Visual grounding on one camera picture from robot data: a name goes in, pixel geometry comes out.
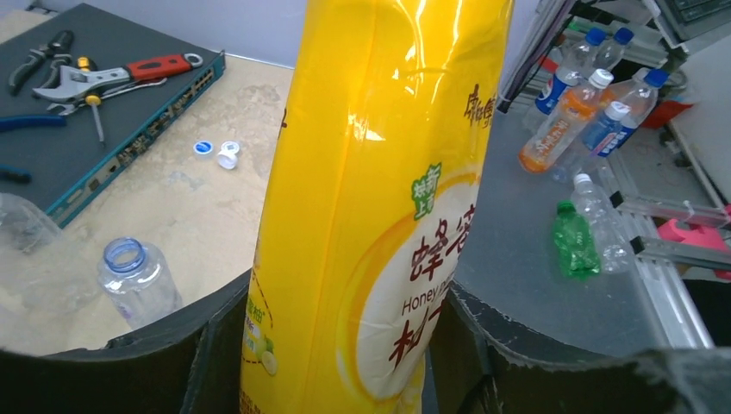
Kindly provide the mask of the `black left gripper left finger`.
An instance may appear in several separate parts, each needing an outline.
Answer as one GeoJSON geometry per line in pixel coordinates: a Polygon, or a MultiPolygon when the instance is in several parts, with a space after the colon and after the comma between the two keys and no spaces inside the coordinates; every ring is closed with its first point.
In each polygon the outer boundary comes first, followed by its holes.
{"type": "Polygon", "coordinates": [[[3,413],[237,413],[250,273],[100,349],[1,353],[3,413]]]}

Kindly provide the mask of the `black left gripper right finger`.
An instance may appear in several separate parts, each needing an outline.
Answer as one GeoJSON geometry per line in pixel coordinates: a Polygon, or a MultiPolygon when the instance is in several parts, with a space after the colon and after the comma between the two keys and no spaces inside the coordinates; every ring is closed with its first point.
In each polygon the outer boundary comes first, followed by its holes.
{"type": "Polygon", "coordinates": [[[595,354],[453,284],[429,347],[442,413],[727,413],[730,351],[595,354]]]}

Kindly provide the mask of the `small clear water bottle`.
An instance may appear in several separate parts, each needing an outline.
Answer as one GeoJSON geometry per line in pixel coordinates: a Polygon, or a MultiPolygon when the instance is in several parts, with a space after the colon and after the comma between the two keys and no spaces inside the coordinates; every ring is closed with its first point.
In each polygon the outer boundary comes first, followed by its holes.
{"type": "Polygon", "coordinates": [[[131,329],[183,307],[165,256],[152,243],[120,237],[104,248],[97,283],[131,329]]]}

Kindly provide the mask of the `white Ganten bottle cap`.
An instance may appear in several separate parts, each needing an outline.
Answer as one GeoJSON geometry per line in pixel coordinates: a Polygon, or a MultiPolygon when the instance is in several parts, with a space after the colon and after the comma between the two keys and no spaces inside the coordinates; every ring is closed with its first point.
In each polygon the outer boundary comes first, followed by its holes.
{"type": "Polygon", "coordinates": [[[236,153],[220,151],[216,156],[217,164],[226,170],[233,170],[237,167],[239,158],[236,153]]]}

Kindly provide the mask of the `blue Pocari Sweat cap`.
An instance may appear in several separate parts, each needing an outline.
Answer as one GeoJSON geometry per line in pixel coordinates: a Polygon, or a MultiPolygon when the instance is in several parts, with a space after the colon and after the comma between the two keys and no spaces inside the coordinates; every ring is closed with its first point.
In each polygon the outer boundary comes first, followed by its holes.
{"type": "Polygon", "coordinates": [[[215,146],[210,141],[197,141],[193,146],[193,151],[199,159],[206,159],[213,155],[215,146]]]}

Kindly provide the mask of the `yellow juice bottle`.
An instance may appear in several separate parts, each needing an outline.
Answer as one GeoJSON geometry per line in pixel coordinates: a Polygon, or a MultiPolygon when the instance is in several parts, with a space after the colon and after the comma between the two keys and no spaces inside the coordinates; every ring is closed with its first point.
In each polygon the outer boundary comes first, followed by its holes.
{"type": "Polygon", "coordinates": [[[247,294],[243,413],[418,413],[511,1],[310,1],[247,294]]]}

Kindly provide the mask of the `white QR bottle cap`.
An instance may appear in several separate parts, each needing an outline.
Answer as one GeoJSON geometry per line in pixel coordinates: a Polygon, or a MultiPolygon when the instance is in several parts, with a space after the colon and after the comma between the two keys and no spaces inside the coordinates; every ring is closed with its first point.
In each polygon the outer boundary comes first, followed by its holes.
{"type": "Polygon", "coordinates": [[[241,150],[241,146],[237,141],[225,141],[221,145],[221,151],[237,155],[241,150]]]}

